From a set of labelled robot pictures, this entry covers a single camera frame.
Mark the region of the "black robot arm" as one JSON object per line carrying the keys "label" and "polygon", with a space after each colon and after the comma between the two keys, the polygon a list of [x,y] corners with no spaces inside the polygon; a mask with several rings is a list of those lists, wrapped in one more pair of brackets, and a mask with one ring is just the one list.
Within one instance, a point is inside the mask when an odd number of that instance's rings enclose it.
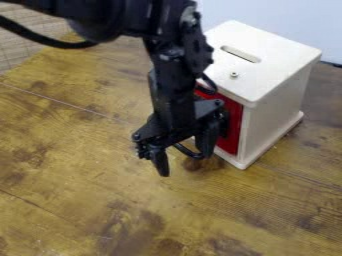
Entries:
{"label": "black robot arm", "polygon": [[46,15],[63,18],[85,39],[70,43],[53,39],[0,15],[0,28],[43,45],[85,49],[121,36],[139,37],[153,62],[149,73],[154,112],[133,134],[138,157],[154,163],[159,175],[170,175],[166,149],[206,159],[226,136],[229,113],[221,99],[196,95],[218,92],[205,70],[214,63],[214,48],[202,30],[194,0],[0,0]]}

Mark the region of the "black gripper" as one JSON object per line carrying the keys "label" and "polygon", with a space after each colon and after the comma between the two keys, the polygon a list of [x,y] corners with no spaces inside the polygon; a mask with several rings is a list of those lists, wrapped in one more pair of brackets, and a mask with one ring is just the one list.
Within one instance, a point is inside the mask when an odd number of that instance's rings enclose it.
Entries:
{"label": "black gripper", "polygon": [[151,159],[162,177],[170,176],[166,148],[194,137],[196,146],[200,150],[197,158],[210,158],[214,154],[217,141],[228,131],[229,113],[225,110],[222,100],[197,100],[194,107],[194,119],[190,119],[186,114],[181,115],[181,119],[185,121],[181,128],[163,125],[161,119],[153,114],[147,123],[133,134],[138,157]]}

